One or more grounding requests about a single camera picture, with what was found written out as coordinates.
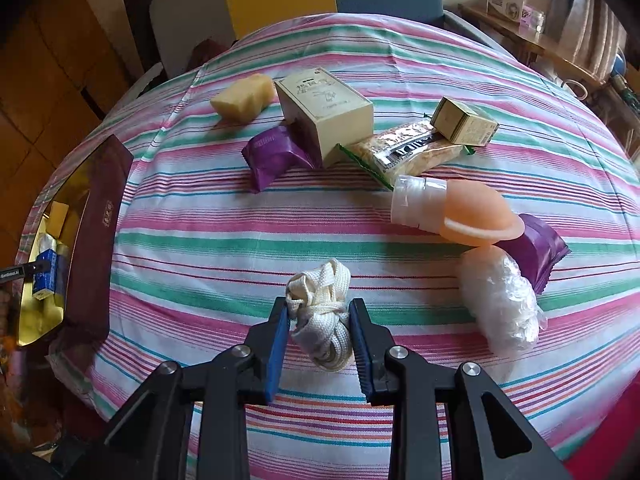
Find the blue Tempo tissue pack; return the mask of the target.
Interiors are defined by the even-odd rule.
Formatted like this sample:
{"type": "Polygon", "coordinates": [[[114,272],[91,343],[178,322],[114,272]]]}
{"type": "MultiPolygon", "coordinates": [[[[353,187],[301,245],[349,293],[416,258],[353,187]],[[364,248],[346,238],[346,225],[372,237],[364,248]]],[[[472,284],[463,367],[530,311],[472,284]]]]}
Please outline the blue Tempo tissue pack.
{"type": "Polygon", "coordinates": [[[32,285],[32,296],[37,300],[54,299],[58,306],[62,306],[66,292],[66,280],[68,271],[68,248],[61,246],[57,250],[47,249],[40,252],[37,260],[50,262],[50,271],[36,274],[32,285]]]}

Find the wooden desk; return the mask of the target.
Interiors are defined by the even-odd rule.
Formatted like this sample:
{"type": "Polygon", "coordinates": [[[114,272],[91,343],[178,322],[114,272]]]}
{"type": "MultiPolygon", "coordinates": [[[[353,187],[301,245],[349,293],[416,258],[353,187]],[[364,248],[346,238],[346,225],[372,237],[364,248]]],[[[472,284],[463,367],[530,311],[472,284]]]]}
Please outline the wooden desk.
{"type": "Polygon", "coordinates": [[[567,76],[581,82],[590,91],[598,90],[605,85],[604,79],[598,79],[572,62],[560,51],[559,45],[552,39],[533,29],[523,27],[514,22],[498,18],[486,11],[459,4],[458,10],[467,21],[473,24],[486,25],[514,43],[514,56],[527,66],[541,58],[549,60],[559,76],[567,76]]]}

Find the peach silicone cup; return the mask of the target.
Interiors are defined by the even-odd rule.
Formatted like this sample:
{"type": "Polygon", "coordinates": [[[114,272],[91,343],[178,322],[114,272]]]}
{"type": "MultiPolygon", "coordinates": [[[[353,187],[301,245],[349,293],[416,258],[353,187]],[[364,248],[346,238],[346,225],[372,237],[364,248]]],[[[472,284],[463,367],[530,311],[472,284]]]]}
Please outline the peach silicone cup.
{"type": "Polygon", "coordinates": [[[390,221],[471,247],[515,240],[525,231],[524,221],[499,192],[470,180],[398,177],[390,221]]]}

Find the striped pink green bedspread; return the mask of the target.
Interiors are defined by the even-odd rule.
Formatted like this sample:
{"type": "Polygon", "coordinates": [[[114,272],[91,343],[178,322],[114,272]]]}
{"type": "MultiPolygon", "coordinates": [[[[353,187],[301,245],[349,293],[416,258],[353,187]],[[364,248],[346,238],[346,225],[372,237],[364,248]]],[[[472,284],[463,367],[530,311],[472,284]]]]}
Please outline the striped pink green bedspread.
{"type": "Polygon", "coordinates": [[[432,26],[296,18],[109,114],[58,167],[35,212],[109,136],[134,158],[115,234],[110,333],[85,358],[62,359],[67,383],[100,415],[112,416],[160,362],[208,362],[240,342],[291,276],[333,258],[398,344],[438,365],[480,364],[574,478],[638,477],[639,177],[567,91],[432,26]],[[424,117],[442,96],[497,118],[486,148],[435,176],[484,183],[567,242],[539,298],[548,325],[534,348],[513,358],[489,351],[459,296],[462,247],[395,226],[390,193],[351,162],[292,169],[250,190],[242,148],[282,120],[281,107],[227,126],[210,98],[246,76],[315,67],[372,102],[376,130],[424,117]]]}

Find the yellow sponge block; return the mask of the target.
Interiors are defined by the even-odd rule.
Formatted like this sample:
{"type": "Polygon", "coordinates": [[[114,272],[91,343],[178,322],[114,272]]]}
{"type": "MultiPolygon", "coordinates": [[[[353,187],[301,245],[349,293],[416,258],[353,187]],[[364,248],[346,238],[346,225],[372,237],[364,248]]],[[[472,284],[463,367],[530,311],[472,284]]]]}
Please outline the yellow sponge block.
{"type": "Polygon", "coordinates": [[[209,103],[213,110],[228,122],[252,122],[276,97],[273,80],[264,74],[255,74],[235,81],[213,96],[209,103]]]}
{"type": "Polygon", "coordinates": [[[70,206],[54,200],[49,209],[46,231],[54,238],[61,235],[70,206]]]}

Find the striped side curtain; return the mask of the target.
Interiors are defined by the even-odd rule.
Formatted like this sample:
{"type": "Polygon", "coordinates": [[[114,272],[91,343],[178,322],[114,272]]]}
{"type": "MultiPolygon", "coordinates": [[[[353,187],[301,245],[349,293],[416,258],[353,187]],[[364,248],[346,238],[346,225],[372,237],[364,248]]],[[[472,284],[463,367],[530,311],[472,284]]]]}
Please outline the striped side curtain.
{"type": "Polygon", "coordinates": [[[624,26],[604,0],[551,0],[544,33],[564,58],[598,81],[610,76],[627,42],[624,26]]]}

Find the dark red cushion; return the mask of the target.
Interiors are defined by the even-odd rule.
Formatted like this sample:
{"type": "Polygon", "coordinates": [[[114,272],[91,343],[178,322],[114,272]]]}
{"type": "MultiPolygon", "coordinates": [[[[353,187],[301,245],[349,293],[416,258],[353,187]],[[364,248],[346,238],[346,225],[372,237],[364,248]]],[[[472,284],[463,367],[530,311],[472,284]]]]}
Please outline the dark red cushion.
{"type": "Polygon", "coordinates": [[[212,58],[216,58],[227,50],[227,47],[222,44],[218,44],[218,42],[214,41],[212,38],[203,40],[192,50],[188,65],[186,66],[186,71],[190,72],[190,70],[194,70],[194,68],[202,66],[212,58]]]}

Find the gold metal tin tray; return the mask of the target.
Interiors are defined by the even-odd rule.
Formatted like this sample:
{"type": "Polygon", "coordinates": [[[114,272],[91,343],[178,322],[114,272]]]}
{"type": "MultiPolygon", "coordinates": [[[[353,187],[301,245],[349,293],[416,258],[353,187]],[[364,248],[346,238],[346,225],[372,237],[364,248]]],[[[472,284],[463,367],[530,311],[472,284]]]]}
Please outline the gold metal tin tray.
{"type": "Polygon", "coordinates": [[[104,341],[120,205],[134,156],[108,136],[46,201],[27,262],[1,273],[21,280],[16,341],[29,347],[61,332],[72,344],[104,341]]]}

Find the wooden wardrobe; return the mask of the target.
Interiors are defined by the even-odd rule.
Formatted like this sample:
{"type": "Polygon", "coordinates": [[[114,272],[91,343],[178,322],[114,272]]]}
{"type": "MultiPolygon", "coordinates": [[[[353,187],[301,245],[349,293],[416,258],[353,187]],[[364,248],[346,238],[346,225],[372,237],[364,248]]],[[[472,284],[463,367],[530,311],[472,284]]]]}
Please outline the wooden wardrobe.
{"type": "Polygon", "coordinates": [[[131,77],[88,0],[1,0],[1,262],[32,204],[131,77]]]}

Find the small green medicine box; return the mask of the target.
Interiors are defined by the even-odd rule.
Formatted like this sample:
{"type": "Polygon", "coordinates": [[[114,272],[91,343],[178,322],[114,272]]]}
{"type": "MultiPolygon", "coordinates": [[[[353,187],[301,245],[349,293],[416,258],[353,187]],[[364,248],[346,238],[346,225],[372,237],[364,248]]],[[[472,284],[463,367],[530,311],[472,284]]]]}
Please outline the small green medicine box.
{"type": "Polygon", "coordinates": [[[482,148],[499,128],[498,122],[475,105],[443,96],[431,117],[431,125],[453,144],[482,148]]]}

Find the beige cardboard box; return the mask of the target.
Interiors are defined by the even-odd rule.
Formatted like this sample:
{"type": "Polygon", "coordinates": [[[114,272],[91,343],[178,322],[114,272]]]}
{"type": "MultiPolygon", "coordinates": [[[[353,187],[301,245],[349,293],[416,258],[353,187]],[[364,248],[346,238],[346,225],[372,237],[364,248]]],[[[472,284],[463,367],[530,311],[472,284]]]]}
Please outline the beige cardboard box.
{"type": "Polygon", "coordinates": [[[289,74],[275,83],[285,122],[302,138],[317,167],[328,168],[347,146],[373,134],[373,104],[321,67],[289,74]]]}

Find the purple packet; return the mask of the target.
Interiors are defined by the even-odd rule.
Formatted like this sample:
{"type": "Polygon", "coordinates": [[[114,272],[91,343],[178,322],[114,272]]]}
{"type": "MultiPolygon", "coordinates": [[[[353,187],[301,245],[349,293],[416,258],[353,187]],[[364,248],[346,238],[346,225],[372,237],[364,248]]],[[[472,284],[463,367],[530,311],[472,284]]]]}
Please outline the purple packet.
{"type": "Polygon", "coordinates": [[[291,168],[319,169],[319,148],[302,128],[281,124],[253,136],[241,154],[250,168],[250,187],[260,193],[291,168]]]}
{"type": "Polygon", "coordinates": [[[536,295],[546,288],[554,266],[570,253],[570,248],[548,223],[531,214],[520,214],[525,230],[514,240],[503,240],[497,246],[520,267],[523,278],[536,295]]]}

